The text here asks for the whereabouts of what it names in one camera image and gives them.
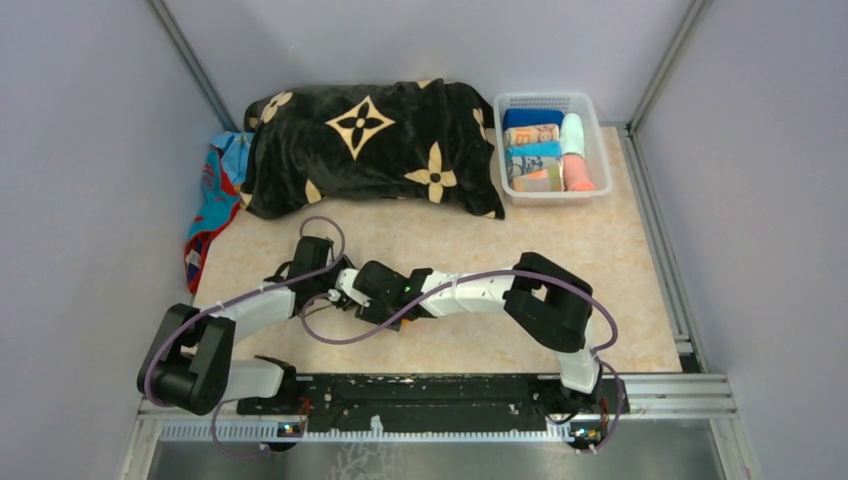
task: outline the storage bin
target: storage bin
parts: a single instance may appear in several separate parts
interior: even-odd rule
[[[583,137],[586,142],[586,167],[589,179],[595,184],[591,192],[516,192],[509,186],[506,173],[506,152],[503,142],[503,117],[508,108],[544,108],[576,113],[583,120]],[[604,148],[598,117],[592,100],[583,93],[502,93],[495,97],[495,133],[497,137],[498,163],[501,184],[513,205],[519,207],[541,207],[568,203],[585,203],[592,198],[609,195],[612,191],[612,175],[609,159]]]

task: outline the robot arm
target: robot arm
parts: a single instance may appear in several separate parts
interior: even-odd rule
[[[295,278],[318,270],[330,265],[331,260],[331,241],[302,237],[288,265],[288,276]],[[520,273],[554,277],[587,295],[592,294],[592,288],[536,253],[522,254],[508,272],[451,274],[424,268],[404,277],[376,261],[355,269],[343,258],[322,275],[290,288],[271,288],[282,280],[278,271],[260,287],[261,295],[221,309],[180,335],[153,366],[152,391],[162,401],[198,415],[210,412],[223,401],[281,396],[285,380],[294,375],[294,368],[269,358],[233,361],[233,345],[273,322],[300,314],[315,295],[329,293],[337,308],[356,308],[356,317],[372,323],[384,323],[415,300],[420,303],[404,314],[405,319],[453,313],[510,315],[536,341],[555,352],[564,389],[592,394],[598,385],[600,367],[586,338],[591,306],[565,289],[524,278]],[[182,304],[168,310],[139,372],[139,391],[144,391],[144,377],[155,352],[198,312]],[[183,352],[184,347],[195,351]]]

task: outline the blue cloth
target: blue cloth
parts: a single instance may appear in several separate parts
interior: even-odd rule
[[[224,173],[234,187],[244,183],[247,173],[247,155],[250,153],[252,141],[252,133],[224,132],[215,135],[209,142],[213,147],[224,152],[224,156],[221,157],[221,168],[224,169]]]
[[[527,145],[507,148],[506,158],[532,156],[559,158],[561,152],[559,142],[528,143]]]
[[[559,110],[542,110],[538,108],[507,108],[504,112],[503,129],[526,127],[529,125],[544,125],[555,123],[562,125],[565,114]]]
[[[235,141],[241,134],[216,135],[210,142],[212,148],[206,155],[206,164],[203,166],[203,176],[200,180],[200,190],[203,193],[204,203],[194,217],[189,229],[183,253],[185,254],[186,280],[191,293],[197,291],[200,284],[200,274],[206,261],[206,253],[212,240],[230,224],[238,211],[239,194],[230,182],[230,176],[224,169],[224,158],[229,155],[232,160],[231,167],[235,168],[234,177],[238,178],[239,172],[242,177],[244,170],[238,170],[236,160],[241,161],[242,151],[247,151],[244,141]]]

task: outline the blanket with flower pattern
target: blanket with flower pattern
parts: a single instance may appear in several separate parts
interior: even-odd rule
[[[293,88],[252,103],[241,191],[279,218],[327,197],[421,198],[503,219],[489,177],[491,106],[443,80]]]

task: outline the white wall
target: white wall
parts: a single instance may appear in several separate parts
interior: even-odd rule
[[[711,366],[765,478],[845,478],[848,3],[715,2],[645,129]]]
[[[240,125],[250,102],[305,84],[442,76],[490,101],[578,90],[627,121],[689,0],[168,0]]]
[[[0,2],[0,65],[0,478],[113,478],[218,125],[141,0]]]

